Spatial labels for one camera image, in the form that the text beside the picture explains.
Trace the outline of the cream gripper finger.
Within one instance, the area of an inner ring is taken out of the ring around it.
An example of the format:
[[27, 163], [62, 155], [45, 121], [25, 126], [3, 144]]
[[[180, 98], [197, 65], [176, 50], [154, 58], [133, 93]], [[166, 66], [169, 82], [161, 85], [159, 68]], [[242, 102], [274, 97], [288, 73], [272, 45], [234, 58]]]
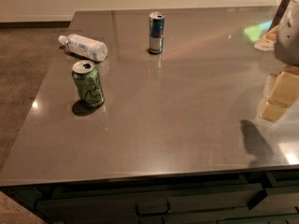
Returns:
[[262, 119], [275, 122], [299, 99], [299, 67], [287, 66], [270, 74], [263, 91]]

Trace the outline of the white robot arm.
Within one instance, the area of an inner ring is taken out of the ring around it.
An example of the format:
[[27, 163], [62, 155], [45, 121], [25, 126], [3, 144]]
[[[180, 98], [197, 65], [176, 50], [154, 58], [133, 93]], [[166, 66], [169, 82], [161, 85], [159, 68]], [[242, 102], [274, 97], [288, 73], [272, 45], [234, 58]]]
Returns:
[[299, 0], [281, 1], [271, 29], [259, 42], [273, 48], [285, 64], [278, 74], [269, 75], [260, 110], [262, 119], [275, 122], [299, 100]]

